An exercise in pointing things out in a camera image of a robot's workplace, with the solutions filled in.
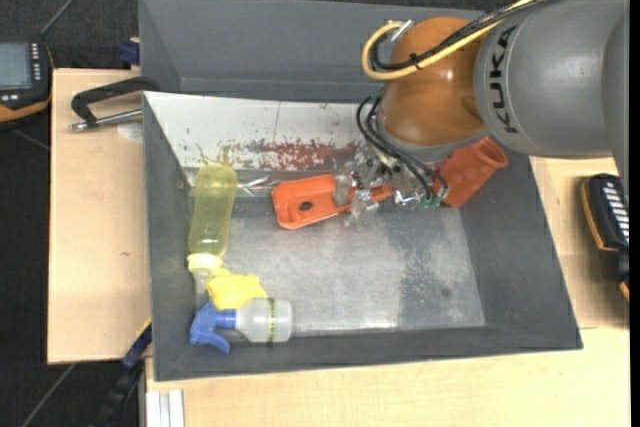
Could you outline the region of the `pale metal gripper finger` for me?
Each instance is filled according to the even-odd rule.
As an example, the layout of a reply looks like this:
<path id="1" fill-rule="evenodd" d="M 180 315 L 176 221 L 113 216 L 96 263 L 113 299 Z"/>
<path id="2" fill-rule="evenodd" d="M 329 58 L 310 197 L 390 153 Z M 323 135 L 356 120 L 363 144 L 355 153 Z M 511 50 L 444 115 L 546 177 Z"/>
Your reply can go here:
<path id="1" fill-rule="evenodd" d="M 334 201 L 336 205 L 348 205 L 351 203 L 351 197 L 353 189 L 356 187 L 357 182 L 351 174 L 336 174 L 335 175 L 335 192 Z"/>
<path id="2" fill-rule="evenodd" d="M 372 201 L 353 202 L 346 218 L 346 225 L 356 229 L 363 229 L 371 223 L 377 214 L 377 203 Z"/>

